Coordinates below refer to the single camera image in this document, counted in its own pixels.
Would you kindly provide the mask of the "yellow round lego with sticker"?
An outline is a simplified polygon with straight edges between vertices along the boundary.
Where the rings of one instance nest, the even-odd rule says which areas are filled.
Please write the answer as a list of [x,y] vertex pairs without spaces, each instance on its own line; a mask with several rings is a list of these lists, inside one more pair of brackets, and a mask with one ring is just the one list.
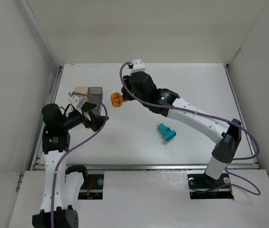
[[128,101],[119,92],[112,93],[110,96],[110,99],[111,99],[112,106],[115,108],[121,107],[123,103]]

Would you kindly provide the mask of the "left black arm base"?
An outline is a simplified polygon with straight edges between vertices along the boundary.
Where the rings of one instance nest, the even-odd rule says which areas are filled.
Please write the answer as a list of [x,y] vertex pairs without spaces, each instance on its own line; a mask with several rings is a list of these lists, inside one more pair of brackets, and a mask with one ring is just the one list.
[[73,165],[66,169],[66,174],[81,173],[84,182],[79,190],[79,200],[102,200],[104,174],[100,172],[88,172],[85,165]]

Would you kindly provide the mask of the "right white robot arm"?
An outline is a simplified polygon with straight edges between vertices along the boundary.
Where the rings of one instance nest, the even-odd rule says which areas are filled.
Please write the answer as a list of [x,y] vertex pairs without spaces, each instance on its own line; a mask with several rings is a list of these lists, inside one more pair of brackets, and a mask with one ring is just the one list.
[[121,91],[126,100],[138,98],[152,113],[184,123],[215,143],[204,173],[218,180],[232,162],[241,142],[240,121],[233,119],[226,123],[207,118],[205,113],[198,111],[177,93],[167,88],[157,88],[151,76],[143,71],[123,76],[122,80],[124,84]]

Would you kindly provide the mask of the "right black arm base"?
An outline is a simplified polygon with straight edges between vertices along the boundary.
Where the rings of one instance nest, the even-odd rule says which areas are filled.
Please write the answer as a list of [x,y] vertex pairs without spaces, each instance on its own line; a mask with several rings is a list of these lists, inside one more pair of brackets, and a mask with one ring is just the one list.
[[192,200],[234,199],[227,173],[222,173],[218,180],[204,173],[188,173],[187,177]]

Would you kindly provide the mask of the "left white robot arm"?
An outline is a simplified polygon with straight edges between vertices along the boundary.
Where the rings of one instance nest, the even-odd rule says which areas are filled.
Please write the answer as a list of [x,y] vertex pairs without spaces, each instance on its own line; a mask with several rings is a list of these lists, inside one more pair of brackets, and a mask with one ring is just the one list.
[[78,212],[75,204],[80,188],[88,181],[84,165],[66,166],[70,151],[69,130],[82,124],[94,133],[100,132],[108,116],[94,114],[96,104],[80,101],[69,104],[62,112],[57,104],[48,104],[41,110],[45,127],[42,134],[42,151],[45,159],[45,185],[39,214],[32,216],[35,228],[77,228]]

